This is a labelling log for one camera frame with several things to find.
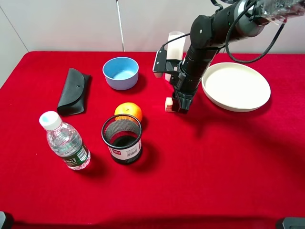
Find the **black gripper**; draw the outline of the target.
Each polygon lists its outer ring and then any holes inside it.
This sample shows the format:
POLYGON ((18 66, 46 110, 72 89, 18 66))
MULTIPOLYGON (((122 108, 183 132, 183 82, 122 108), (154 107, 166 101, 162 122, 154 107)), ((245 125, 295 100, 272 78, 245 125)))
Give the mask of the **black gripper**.
POLYGON ((182 86, 181 89, 178 89, 177 86, 173 85, 172 111, 181 114, 188 113, 196 92, 197 87, 191 84, 182 86))

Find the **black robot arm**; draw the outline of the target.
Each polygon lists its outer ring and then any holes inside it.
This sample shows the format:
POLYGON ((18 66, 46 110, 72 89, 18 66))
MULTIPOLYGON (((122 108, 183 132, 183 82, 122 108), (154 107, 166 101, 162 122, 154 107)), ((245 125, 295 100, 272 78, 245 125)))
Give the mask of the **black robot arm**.
POLYGON ((166 108, 173 112, 188 112, 203 74, 222 48, 233 61, 243 63, 229 52, 229 44, 255 37, 269 22, 281 21, 282 25, 269 46, 253 60, 256 62, 270 51, 288 18, 304 13, 303 0, 238 0, 212 16, 198 16, 190 30, 191 45, 177 67, 179 74, 170 79, 174 92, 172 104, 166 108))

